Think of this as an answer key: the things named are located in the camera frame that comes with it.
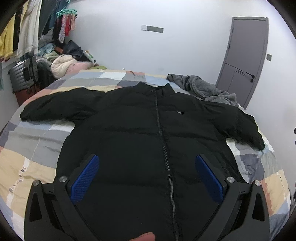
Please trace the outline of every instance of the jacket collar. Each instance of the jacket collar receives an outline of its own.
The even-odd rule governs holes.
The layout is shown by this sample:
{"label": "jacket collar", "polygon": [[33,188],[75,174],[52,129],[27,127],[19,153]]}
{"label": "jacket collar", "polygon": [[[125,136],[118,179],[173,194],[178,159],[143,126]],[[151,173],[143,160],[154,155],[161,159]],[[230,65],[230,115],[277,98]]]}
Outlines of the jacket collar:
{"label": "jacket collar", "polygon": [[154,91],[157,93],[159,96],[169,96],[172,94],[175,94],[174,90],[172,89],[171,85],[167,83],[165,86],[157,86],[153,87],[151,85],[148,85],[144,82],[139,82],[138,84],[135,85],[135,90],[136,92],[142,93],[146,96],[148,95],[153,95]]}

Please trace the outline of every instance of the silver suitcase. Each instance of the silver suitcase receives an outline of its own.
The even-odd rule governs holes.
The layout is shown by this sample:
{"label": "silver suitcase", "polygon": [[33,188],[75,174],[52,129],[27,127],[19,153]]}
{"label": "silver suitcase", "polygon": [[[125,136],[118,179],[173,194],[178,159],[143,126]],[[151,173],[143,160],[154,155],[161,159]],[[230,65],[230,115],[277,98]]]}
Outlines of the silver suitcase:
{"label": "silver suitcase", "polygon": [[14,93],[25,89],[29,90],[38,82],[36,57],[18,62],[8,73]]}

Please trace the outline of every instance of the door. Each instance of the door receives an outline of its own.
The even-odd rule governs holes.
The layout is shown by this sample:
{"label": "door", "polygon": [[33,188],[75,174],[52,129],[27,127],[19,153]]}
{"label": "door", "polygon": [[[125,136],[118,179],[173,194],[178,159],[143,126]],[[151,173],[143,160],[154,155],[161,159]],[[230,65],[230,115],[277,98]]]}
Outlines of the door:
{"label": "door", "polygon": [[233,18],[228,49],[216,83],[220,90],[237,95],[247,107],[264,63],[268,40],[268,18]]}

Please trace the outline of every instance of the blue textured pad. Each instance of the blue textured pad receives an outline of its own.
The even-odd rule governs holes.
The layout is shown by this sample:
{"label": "blue textured pad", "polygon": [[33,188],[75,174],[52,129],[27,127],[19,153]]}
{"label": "blue textured pad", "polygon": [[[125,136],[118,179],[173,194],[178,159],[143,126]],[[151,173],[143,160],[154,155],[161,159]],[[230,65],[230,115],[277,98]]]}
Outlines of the blue textured pad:
{"label": "blue textured pad", "polygon": [[93,156],[71,187],[70,199],[72,203],[80,202],[83,199],[98,169],[99,158]]}
{"label": "blue textured pad", "polygon": [[211,198],[219,204],[222,203],[223,187],[201,156],[197,156],[195,159],[195,169],[199,173],[200,179],[205,184]]}

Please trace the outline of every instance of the zipper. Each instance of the zipper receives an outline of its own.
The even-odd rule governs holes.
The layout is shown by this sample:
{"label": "zipper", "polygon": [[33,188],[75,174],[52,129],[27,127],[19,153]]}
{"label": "zipper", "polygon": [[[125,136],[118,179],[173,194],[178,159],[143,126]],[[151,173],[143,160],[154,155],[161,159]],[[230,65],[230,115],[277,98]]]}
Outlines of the zipper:
{"label": "zipper", "polygon": [[163,143],[163,154],[164,154],[164,157],[165,157],[165,167],[166,167],[166,170],[168,172],[168,184],[169,184],[169,191],[170,191],[170,206],[171,206],[171,212],[172,212],[175,240],[179,241],[180,240],[180,231],[179,231],[179,228],[178,228],[178,225],[177,225],[177,219],[176,219],[176,203],[175,203],[175,197],[174,197],[173,176],[172,176],[172,174],[170,172],[170,166],[169,166],[169,163],[168,163],[168,153],[167,153],[167,149],[165,147],[165,142],[164,142],[163,134],[162,134],[161,127],[160,127],[157,95],[156,95],[156,91],[152,90],[152,92],[154,92],[154,96],[155,96],[155,106],[156,106],[156,118],[157,118],[158,132],[159,132],[159,135],[160,135],[160,139],[161,139],[161,141]]}

